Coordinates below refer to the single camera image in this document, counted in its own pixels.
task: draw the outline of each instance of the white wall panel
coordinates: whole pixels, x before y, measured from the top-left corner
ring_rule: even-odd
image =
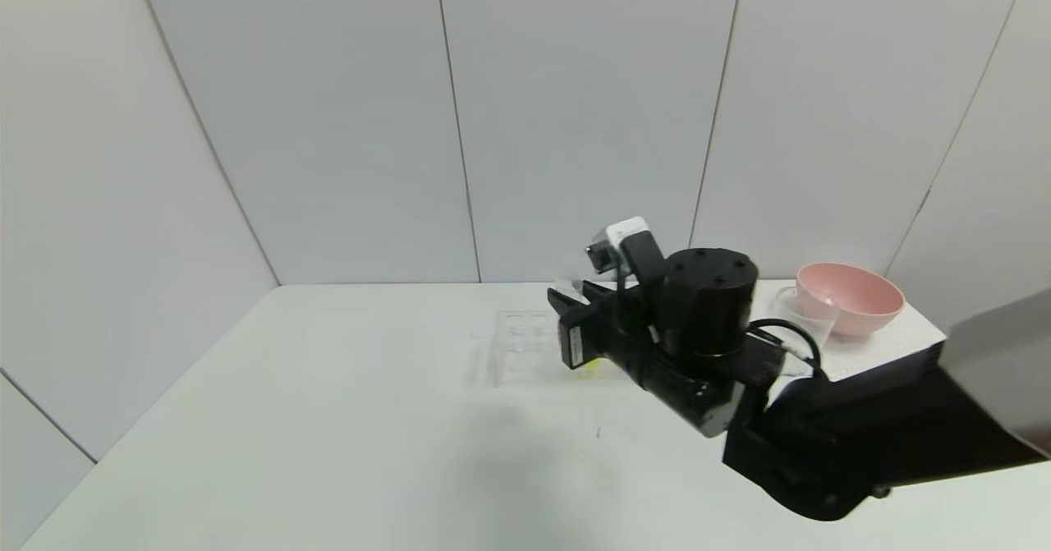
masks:
[[[1051,287],[1051,0],[1017,0],[890,278],[943,327]]]
[[[146,1],[0,1],[0,348],[98,456],[274,279]]]
[[[735,0],[444,0],[485,281],[641,215],[689,240]]]
[[[438,0],[150,0],[282,283],[477,281]]]
[[[18,551],[91,462],[0,377],[0,549]]]
[[[694,245],[886,270],[1011,0],[740,0]]]

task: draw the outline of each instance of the label sticker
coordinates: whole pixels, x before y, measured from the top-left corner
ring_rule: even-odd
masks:
[[[584,342],[580,338],[579,327],[570,330],[570,361],[573,363],[573,368],[584,362]]]

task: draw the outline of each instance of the pink bowl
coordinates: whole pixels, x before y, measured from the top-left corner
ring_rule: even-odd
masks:
[[[796,274],[796,298],[804,314],[821,317],[828,302],[840,309],[832,333],[863,338],[905,308],[905,295],[880,274],[846,264],[807,264]]]

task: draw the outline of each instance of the clear plastic tray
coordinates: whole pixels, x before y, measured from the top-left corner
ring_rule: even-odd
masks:
[[[623,381],[627,376],[615,364],[598,360],[577,370],[562,364],[555,311],[501,311],[489,352],[486,383],[569,383]]]

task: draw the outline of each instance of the white table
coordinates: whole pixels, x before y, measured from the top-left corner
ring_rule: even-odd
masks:
[[[762,282],[756,315],[780,282]],[[470,387],[501,310],[542,285],[289,286],[102,460],[26,551],[1033,549],[1051,463],[782,509],[625,382]],[[854,370],[942,339],[911,308]]]

